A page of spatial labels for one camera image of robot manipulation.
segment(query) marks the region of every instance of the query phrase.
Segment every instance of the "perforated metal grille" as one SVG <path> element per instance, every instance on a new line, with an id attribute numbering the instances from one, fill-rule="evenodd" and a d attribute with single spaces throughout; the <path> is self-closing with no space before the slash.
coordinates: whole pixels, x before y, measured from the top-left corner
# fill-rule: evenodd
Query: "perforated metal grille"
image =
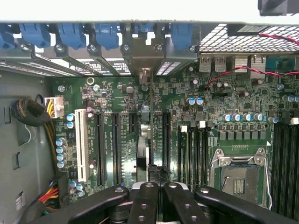
<path id="1" fill-rule="evenodd" d="M 71 73 L 61 71 L 61 70 L 58 70 L 58 69 L 54 69 L 54 68 L 51 68 L 51 67 L 48 67 L 48 66 L 45 66 L 45 65 L 42 65 L 42 64 L 37 64 L 35 62 L 26 62 L 26 63 L 21 62 L 20 64 L 28 65 L 28 66 L 31 66 L 31 67 L 34 67 L 34 68 L 37 68 L 37 69 L 45 70 L 45 71 L 54 72 L 54 73 L 57 73 L 57 74 L 60 74 L 60 75 L 63 75 L 63 76 L 75 76 Z"/>
<path id="2" fill-rule="evenodd" d="M 263 31 L 265 34 L 289 36 L 299 40 L 299 27 L 274 26 Z M 228 36 L 226 24 L 219 24 L 200 45 L 201 53 L 206 52 L 294 52 L 299 46 L 286 40 L 260 36 Z"/>
<path id="3" fill-rule="evenodd" d="M 43 72 L 38 72 L 38 71 L 30 70 L 30 69 L 20 68 L 20 67 L 13 66 L 13 65 L 10 65 L 10 64 L 5 64 L 3 62 L 0 63 L 0 67 L 19 70 L 19 71 L 24 71 L 24 72 L 29 72 L 29 73 L 37 74 L 37 75 L 40 75 L 40 76 L 54 76 L 54 75 L 43 73 Z"/>

